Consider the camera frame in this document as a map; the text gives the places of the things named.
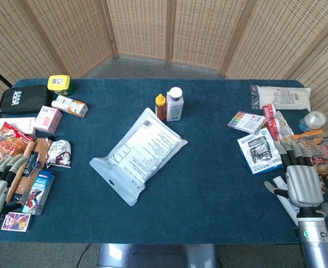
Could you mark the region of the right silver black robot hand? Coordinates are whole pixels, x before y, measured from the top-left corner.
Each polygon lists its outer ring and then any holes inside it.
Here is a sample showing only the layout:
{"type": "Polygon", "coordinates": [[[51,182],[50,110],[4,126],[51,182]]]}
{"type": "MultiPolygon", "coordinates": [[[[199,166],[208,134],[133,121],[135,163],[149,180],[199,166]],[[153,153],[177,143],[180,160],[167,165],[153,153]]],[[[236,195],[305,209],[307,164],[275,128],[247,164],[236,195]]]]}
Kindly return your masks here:
{"type": "Polygon", "coordinates": [[[318,207],[323,201],[323,193],[316,168],[311,162],[307,148],[294,141],[275,141],[285,171],[287,189],[276,188],[265,181],[265,187],[273,194],[290,199],[295,207],[318,207]]]}

